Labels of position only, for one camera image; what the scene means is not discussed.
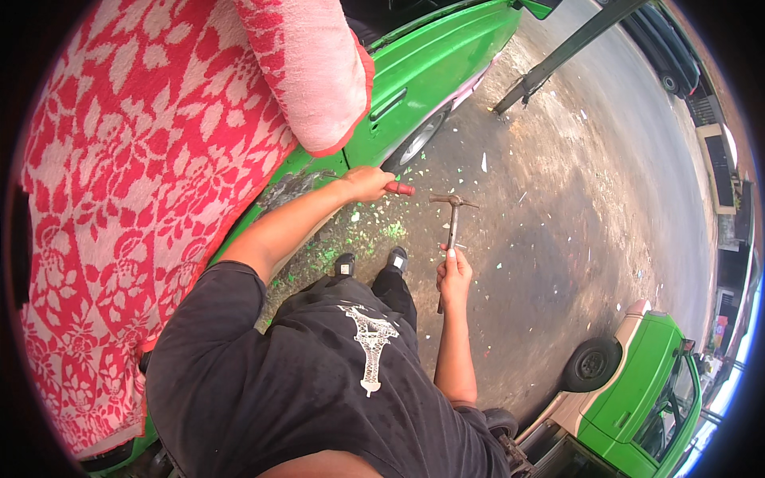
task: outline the right hand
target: right hand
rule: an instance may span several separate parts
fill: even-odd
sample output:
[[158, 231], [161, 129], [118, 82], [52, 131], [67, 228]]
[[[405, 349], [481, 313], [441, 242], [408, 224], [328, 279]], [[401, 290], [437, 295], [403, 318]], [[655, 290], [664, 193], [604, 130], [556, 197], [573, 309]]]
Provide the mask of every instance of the right hand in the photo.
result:
[[461, 250], [447, 250], [445, 244], [441, 244], [441, 249], [446, 251], [446, 260], [435, 269], [435, 287], [441, 292], [441, 303], [445, 310], [467, 308], [467, 291], [473, 269]]
[[356, 166], [343, 174], [339, 181], [342, 181], [351, 201], [364, 203], [376, 201], [387, 193], [386, 184], [395, 178], [393, 173], [386, 173], [379, 167]]

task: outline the man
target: man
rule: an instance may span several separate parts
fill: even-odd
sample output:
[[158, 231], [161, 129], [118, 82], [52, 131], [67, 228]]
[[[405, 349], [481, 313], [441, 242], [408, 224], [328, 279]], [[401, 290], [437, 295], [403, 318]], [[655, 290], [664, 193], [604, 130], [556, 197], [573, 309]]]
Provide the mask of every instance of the man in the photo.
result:
[[437, 267], [444, 328], [435, 380], [417, 355], [417, 312], [391, 251], [372, 288], [336, 275], [253, 328], [274, 265], [327, 215], [378, 200], [393, 175], [356, 167], [255, 221], [168, 322], [147, 373], [148, 409], [189, 477], [509, 476], [476, 409], [467, 332], [472, 271], [449, 249]]

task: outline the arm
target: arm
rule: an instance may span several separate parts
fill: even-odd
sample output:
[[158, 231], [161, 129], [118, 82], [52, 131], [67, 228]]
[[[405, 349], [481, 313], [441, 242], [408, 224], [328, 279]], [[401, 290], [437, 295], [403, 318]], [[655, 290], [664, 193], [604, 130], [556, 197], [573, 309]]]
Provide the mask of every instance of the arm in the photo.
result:
[[378, 167], [359, 166], [342, 178], [306, 193], [256, 220], [220, 256], [249, 265], [264, 280], [274, 265], [298, 247], [325, 217], [352, 201], [372, 201], [386, 193], [395, 177]]
[[478, 391], [467, 330], [467, 289], [473, 270], [462, 251], [449, 249], [446, 261], [436, 271], [436, 287], [444, 304], [444, 328], [433, 383], [453, 407], [476, 408]]

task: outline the shoe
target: shoe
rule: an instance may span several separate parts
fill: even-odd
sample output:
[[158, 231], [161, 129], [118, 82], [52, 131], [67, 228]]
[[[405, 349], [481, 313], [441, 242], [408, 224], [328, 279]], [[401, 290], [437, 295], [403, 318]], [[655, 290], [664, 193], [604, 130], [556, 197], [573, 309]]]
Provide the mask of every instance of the shoe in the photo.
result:
[[406, 272], [406, 265], [409, 263], [409, 260], [407, 259], [406, 251], [401, 246], [396, 246], [393, 249], [390, 250], [390, 253], [388, 254], [388, 262], [387, 265], [392, 265], [393, 267], [400, 270], [401, 275], [404, 275], [404, 272]]
[[356, 264], [356, 256], [351, 252], [341, 254], [340, 257], [335, 259], [335, 276], [349, 275], [353, 277], [353, 269]]

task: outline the red towel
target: red towel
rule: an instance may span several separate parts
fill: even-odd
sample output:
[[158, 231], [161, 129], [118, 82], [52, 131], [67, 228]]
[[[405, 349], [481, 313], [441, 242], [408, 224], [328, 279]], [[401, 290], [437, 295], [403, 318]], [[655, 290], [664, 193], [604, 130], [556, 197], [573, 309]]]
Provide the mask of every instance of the red towel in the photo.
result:
[[372, 75], [337, 0], [103, 0], [74, 30], [21, 183], [27, 353], [76, 457], [142, 434], [141, 353], [298, 140], [344, 145]]

